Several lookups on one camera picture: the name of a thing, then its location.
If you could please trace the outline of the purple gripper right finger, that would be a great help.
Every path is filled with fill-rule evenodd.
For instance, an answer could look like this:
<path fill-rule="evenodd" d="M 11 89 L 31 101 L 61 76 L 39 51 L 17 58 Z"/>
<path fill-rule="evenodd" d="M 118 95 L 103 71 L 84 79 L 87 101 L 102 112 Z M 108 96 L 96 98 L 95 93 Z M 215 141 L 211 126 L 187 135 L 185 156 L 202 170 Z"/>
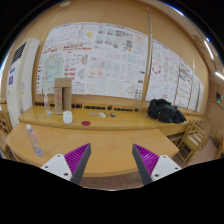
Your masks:
<path fill-rule="evenodd" d="M 181 170 L 181 167 L 169 156 L 158 156 L 137 144 L 133 145 L 132 154 L 137 164 L 143 185 L 148 185 Z"/>

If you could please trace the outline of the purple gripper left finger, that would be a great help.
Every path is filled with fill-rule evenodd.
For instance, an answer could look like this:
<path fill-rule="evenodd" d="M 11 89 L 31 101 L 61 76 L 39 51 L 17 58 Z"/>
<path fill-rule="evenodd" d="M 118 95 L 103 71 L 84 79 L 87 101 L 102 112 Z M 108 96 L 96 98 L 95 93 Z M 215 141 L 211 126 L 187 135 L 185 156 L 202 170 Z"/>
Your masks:
<path fill-rule="evenodd" d="M 79 185 L 91 154 L 91 144 L 85 144 L 67 153 L 56 154 L 42 169 Z"/>

